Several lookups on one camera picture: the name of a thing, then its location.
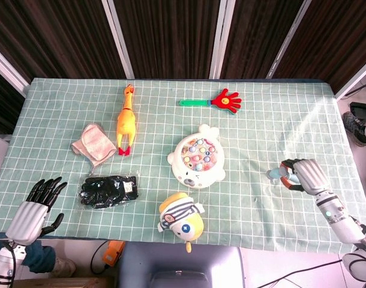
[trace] white label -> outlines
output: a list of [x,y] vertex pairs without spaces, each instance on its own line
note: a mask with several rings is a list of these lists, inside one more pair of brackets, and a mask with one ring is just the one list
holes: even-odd
[[126,193],[132,192],[133,191],[133,185],[131,182],[124,182],[124,191]]

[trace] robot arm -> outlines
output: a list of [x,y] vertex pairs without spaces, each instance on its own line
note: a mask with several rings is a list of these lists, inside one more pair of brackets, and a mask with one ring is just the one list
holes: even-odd
[[59,193],[67,185],[66,182],[58,185],[61,179],[37,182],[26,201],[19,206],[6,232],[8,244],[0,250],[0,287],[13,283],[16,268],[26,256],[25,247],[38,237],[53,232],[62,222],[64,215],[60,213],[52,225],[43,227]]
[[342,243],[353,244],[358,249],[343,256],[343,263],[351,275],[366,281],[366,236],[347,212],[338,196],[332,192],[329,181],[316,160],[286,160],[286,167],[298,178],[303,190],[316,198],[328,224]]

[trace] white toy bear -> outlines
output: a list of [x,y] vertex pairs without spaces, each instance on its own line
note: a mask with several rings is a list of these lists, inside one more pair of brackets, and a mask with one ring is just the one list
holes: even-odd
[[172,172],[180,183],[201,189],[226,177],[224,152],[218,136],[218,128],[202,124],[198,133],[184,138],[168,155]]

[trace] blue jeans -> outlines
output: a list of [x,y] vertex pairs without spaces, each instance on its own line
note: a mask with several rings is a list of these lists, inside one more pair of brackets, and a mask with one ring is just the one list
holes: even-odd
[[55,265],[55,250],[51,246],[42,246],[39,240],[26,247],[26,258],[23,265],[33,273],[51,272]]

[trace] cartoon toy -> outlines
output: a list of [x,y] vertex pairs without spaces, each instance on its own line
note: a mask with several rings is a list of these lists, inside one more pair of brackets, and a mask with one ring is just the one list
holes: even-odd
[[[132,103],[133,95],[134,87],[132,85],[128,85],[124,89],[123,109],[118,116],[118,125],[116,126],[116,140],[118,142],[119,155],[129,156],[131,145],[134,143],[136,126]],[[123,135],[128,135],[128,147],[125,151],[121,148]]]
[[218,128],[203,124],[198,133],[181,140],[175,151],[168,155],[172,172],[180,183],[201,189],[226,177],[224,152],[218,136]]
[[240,109],[242,99],[237,98],[239,93],[234,92],[227,95],[229,90],[224,88],[223,91],[212,100],[181,100],[179,102],[180,106],[211,106],[216,105],[219,109],[228,109],[232,113],[236,113]]
[[194,203],[194,199],[183,192],[168,197],[160,206],[160,222],[158,230],[171,229],[186,243],[185,248],[191,253],[191,242],[201,236],[204,223],[200,216],[205,210],[202,204]]

